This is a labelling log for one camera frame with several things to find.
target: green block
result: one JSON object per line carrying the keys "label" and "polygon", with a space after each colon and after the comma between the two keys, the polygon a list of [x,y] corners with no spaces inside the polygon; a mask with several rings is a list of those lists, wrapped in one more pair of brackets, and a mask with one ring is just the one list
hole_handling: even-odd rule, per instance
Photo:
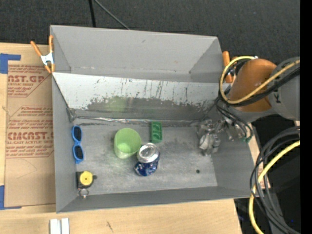
{"label": "green block", "polygon": [[162,128],[161,123],[157,121],[151,122],[151,139],[152,143],[160,143],[162,141]]}

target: cable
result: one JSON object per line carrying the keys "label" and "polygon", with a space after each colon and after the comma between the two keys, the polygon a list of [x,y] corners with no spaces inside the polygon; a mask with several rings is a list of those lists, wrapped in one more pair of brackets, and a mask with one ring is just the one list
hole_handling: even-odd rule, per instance
{"label": "cable", "polygon": [[[289,145],[288,147],[286,147],[283,151],[281,151],[280,153],[278,153],[263,169],[263,171],[260,173],[259,177],[258,177],[258,182],[260,183],[261,180],[263,179],[264,175],[268,172],[268,170],[282,157],[284,156],[286,153],[288,153],[289,151],[291,151],[293,148],[297,147],[300,145],[300,141],[296,141],[295,143]],[[255,194],[255,189],[256,189],[256,184],[254,184],[253,186],[253,190],[252,192]],[[253,228],[255,229],[255,231],[258,234],[264,234],[261,229],[258,227],[255,218],[254,218],[254,195],[253,193],[251,193],[250,195],[250,199],[249,199],[249,217],[250,217],[250,221],[251,224],[253,225]]]}
{"label": "cable", "polygon": [[225,77],[225,74],[227,73],[227,70],[229,67],[231,67],[235,62],[237,62],[240,59],[255,59],[255,57],[237,57],[235,59],[233,59],[223,70],[221,78],[220,78],[220,82],[219,82],[219,90],[221,93],[222,98],[228,103],[228,104],[237,104],[240,102],[243,102],[247,99],[249,99],[251,96],[253,96],[254,94],[256,94],[258,91],[260,91],[262,88],[264,88],[267,84],[269,84],[272,80],[276,79],[278,76],[280,76],[282,73],[284,73],[285,71],[287,71],[288,69],[296,66],[297,64],[300,63],[300,60],[297,60],[289,65],[287,65],[286,67],[282,68],[279,72],[277,72],[276,74],[274,74],[273,76],[271,76],[269,79],[267,79],[264,83],[262,83],[259,87],[257,87],[256,89],[254,89],[253,91],[251,91],[249,94],[247,94],[246,96],[244,96],[241,99],[238,100],[230,100],[226,97],[226,95],[223,92],[223,88],[222,88],[222,84],[223,84],[223,80]]}
{"label": "cable", "polygon": [[108,9],[106,9],[98,0],[94,0],[103,10],[105,10],[112,18],[114,18],[117,22],[119,22],[123,27],[130,30],[130,28],[125,25],[122,21],[120,21],[117,17],[115,17]]}
{"label": "cable", "polygon": [[253,193],[252,191],[252,194],[254,196],[254,200],[255,202],[257,203],[257,205],[259,206],[261,212],[263,213],[264,216],[267,217],[267,219],[269,219],[278,229],[289,229],[288,226],[284,226],[283,224],[281,224],[281,222],[283,221],[283,216],[277,212],[277,209],[276,207],[274,206],[274,203],[272,201],[272,198],[271,198],[271,193],[269,191],[269,186],[268,186],[268,178],[267,178],[267,174],[265,174],[264,176],[264,181],[265,181],[265,190],[266,190],[266,195],[268,196],[268,199],[269,199],[269,203],[270,203],[270,207],[265,203],[265,201],[263,201],[263,193],[262,193],[262,188],[261,188],[261,185],[260,183],[257,181],[257,174],[258,174],[258,168],[259,168],[259,165],[261,163],[264,163],[264,165],[266,164],[267,162],[267,158],[272,154],[274,153],[277,149],[279,149],[282,145],[285,145],[286,143],[289,143],[291,141],[297,141],[298,140],[298,137],[296,138],[292,138],[292,139],[288,139],[282,143],[279,143],[277,146],[275,146],[273,149],[271,149],[268,153],[265,154],[264,157],[260,157],[261,154],[259,154],[258,156],[258,159],[256,161],[256,165],[255,165],[255,168],[254,170],[252,171],[252,175],[251,175],[251,178],[250,178],[250,187],[252,188],[252,184],[253,184],[253,177],[254,180],[256,181],[256,187],[257,187],[257,192],[259,194],[259,198],[260,198],[260,201],[261,203],[263,204],[263,206],[260,204],[259,202],[259,199],[257,199],[256,195]]}
{"label": "cable", "polygon": [[[267,184],[267,175],[265,174],[264,178],[265,178],[265,186],[266,186],[266,192],[267,192],[267,196],[269,198],[269,203],[271,205],[268,205],[265,200],[264,200],[264,195],[262,192],[262,188],[260,183],[257,180],[257,175],[258,175],[258,167],[259,165],[263,162],[264,164],[266,164],[268,157],[275,152],[275,150],[277,150],[278,148],[280,148],[281,145],[285,144],[285,143],[289,143],[290,141],[293,140],[298,140],[299,139],[299,133],[300,133],[300,126],[296,126],[296,127],[291,127],[289,129],[286,129],[284,131],[282,131],[281,133],[279,133],[277,136],[275,136],[274,138],[272,138],[268,143],[265,144],[265,146],[261,149],[261,152],[256,160],[256,164],[255,164],[255,168],[252,171],[252,175],[250,178],[250,188],[251,188],[251,192],[254,196],[254,200],[256,201],[256,203],[258,204],[260,210],[262,211],[263,215],[267,217],[267,219],[269,219],[271,221],[271,223],[273,223],[279,230],[285,232],[285,233],[297,233],[295,230],[293,230],[292,228],[290,228],[284,221],[283,217],[277,212],[272,200],[271,200],[271,195],[270,192],[268,190],[268,184]],[[295,138],[291,138],[288,139],[287,141],[284,141],[282,143],[279,143],[277,146],[275,146],[273,149],[273,145],[275,145],[275,143],[278,140],[281,140],[284,137],[290,137],[290,136],[296,136]],[[262,203],[262,205],[259,202],[259,199],[257,199],[255,193],[253,192],[253,177],[254,177],[254,181],[256,184],[256,189],[257,192],[259,194],[259,199]]]}
{"label": "cable", "polygon": [[271,92],[275,91],[276,89],[278,89],[279,87],[281,87],[282,85],[284,85],[285,83],[287,83],[288,81],[293,79],[294,77],[298,76],[299,74],[300,74],[300,67],[296,68],[295,70],[291,71],[289,74],[284,76],[282,79],[280,79],[279,81],[275,82],[274,85],[272,85],[265,92],[263,92],[261,94],[254,95],[251,98],[249,98],[249,99],[247,99],[245,101],[242,101],[240,103],[229,104],[226,100],[224,100],[223,97],[221,97],[221,99],[228,106],[233,106],[233,107],[246,106],[246,105],[255,103],[256,101],[259,101],[259,100],[263,99],[264,97],[268,96]]}
{"label": "cable", "polygon": [[[245,138],[246,139],[251,139],[252,136],[254,135],[254,131],[252,130],[252,128],[249,126],[249,124],[247,122],[245,122],[243,119],[241,119],[240,117],[232,114],[231,112],[227,111],[226,109],[220,107],[218,105],[219,102],[219,97],[217,97],[214,100],[214,105],[216,106],[216,109],[224,116],[227,117],[228,119],[230,119],[233,123],[236,123],[239,128],[244,132],[245,134]],[[249,129],[249,137],[247,137],[247,130],[246,128]]]}
{"label": "cable", "polygon": [[97,27],[97,24],[96,24],[96,18],[94,16],[94,10],[93,10],[93,5],[92,5],[92,0],[88,0],[89,2],[89,7],[90,7],[90,13],[91,13],[91,19],[92,19],[92,25],[94,28]]}

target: wooden table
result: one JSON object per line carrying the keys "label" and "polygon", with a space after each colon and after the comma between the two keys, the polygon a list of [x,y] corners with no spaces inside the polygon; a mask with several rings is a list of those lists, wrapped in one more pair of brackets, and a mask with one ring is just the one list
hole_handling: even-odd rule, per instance
{"label": "wooden table", "polygon": [[[29,50],[28,44],[0,43],[0,53],[21,53],[25,47]],[[0,74],[2,133],[5,129],[6,79],[6,75]],[[0,185],[4,184],[4,151],[2,146]],[[63,214],[55,211],[54,204],[0,211],[0,233],[45,234],[49,233],[50,219],[69,218],[71,234],[242,234],[233,199]]]}

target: blue can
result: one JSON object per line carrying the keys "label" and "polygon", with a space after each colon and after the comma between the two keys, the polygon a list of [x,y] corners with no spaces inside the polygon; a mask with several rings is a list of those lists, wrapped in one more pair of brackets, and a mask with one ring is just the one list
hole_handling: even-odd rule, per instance
{"label": "blue can", "polygon": [[155,144],[143,145],[137,152],[136,157],[138,163],[135,165],[135,172],[138,175],[149,176],[156,171],[160,153]]}

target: blue sunglasses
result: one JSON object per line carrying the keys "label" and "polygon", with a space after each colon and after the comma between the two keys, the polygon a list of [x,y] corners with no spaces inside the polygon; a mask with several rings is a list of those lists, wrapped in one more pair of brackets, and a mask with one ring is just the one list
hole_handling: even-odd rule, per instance
{"label": "blue sunglasses", "polygon": [[76,164],[79,164],[80,162],[83,161],[84,154],[83,154],[83,149],[81,146],[81,139],[82,139],[82,129],[81,127],[75,125],[72,128],[72,137],[74,140],[74,145],[73,145],[73,155],[75,158]]}

